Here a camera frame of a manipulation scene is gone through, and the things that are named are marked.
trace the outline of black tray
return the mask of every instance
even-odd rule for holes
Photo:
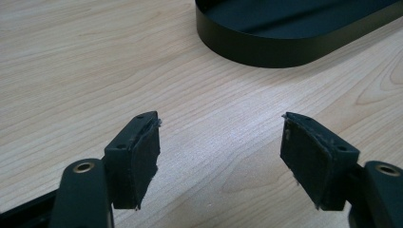
[[[201,40],[255,67],[308,64],[403,16],[403,0],[196,0]]]

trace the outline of wooden table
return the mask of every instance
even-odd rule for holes
[[[1,1],[0,211],[157,110],[159,172],[117,227],[348,227],[349,205],[317,211],[280,159],[281,115],[403,166],[403,18],[285,69],[220,57],[195,23],[190,0]]]

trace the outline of black clamp jaw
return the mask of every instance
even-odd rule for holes
[[[280,156],[317,208],[342,211],[347,200],[351,227],[403,227],[402,169],[381,161],[361,167],[359,151],[317,121],[283,117]]]
[[[0,227],[114,227],[115,209],[140,209],[160,155],[156,111],[136,116],[101,159],[69,165],[58,190],[0,215]]]

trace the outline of light wood grain surface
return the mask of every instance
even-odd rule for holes
[[[101,158],[134,116],[163,119],[159,172],[117,227],[348,227],[279,158],[286,111],[403,166],[403,19],[309,65],[243,66],[206,47],[191,0],[0,1],[0,211]]]

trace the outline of black plastic part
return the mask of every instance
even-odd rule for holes
[[[0,227],[48,227],[56,190],[0,215]]]
[[[160,123],[156,111],[139,115],[105,148],[103,161],[114,208],[141,209],[147,187],[158,170]]]
[[[309,117],[283,117],[281,158],[317,207],[343,210],[344,177],[355,169],[359,151]]]
[[[364,193],[375,226],[403,227],[403,170],[381,161],[367,162],[364,170]]]
[[[296,67],[403,16],[402,0],[196,0],[201,40],[255,67]]]
[[[105,167],[101,160],[77,161],[65,169],[49,227],[113,227]]]

